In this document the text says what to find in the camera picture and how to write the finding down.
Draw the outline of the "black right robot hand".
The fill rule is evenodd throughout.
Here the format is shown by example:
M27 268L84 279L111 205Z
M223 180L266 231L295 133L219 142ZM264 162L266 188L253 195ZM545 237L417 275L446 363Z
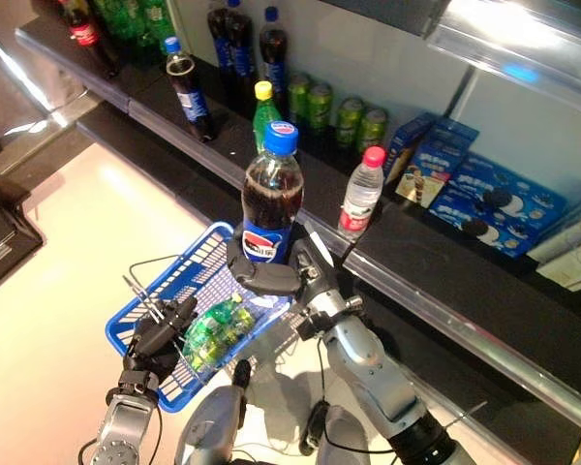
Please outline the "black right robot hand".
M227 266L234 280L256 295L291 296L305 307L316 296L339 290L336 270L320 237L309 235L304 225L290 230L290 250L282 263L257 263L243 253L239 223L227 242Z

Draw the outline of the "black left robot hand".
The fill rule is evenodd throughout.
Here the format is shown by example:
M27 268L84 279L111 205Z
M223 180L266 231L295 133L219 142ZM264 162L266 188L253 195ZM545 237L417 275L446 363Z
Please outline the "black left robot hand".
M123 368L148 371L164 381L174 370L183 336L196 317L198 300L188 296L184 301L160 301L161 317L155 321L150 314L139 320L134 336L123 356Z

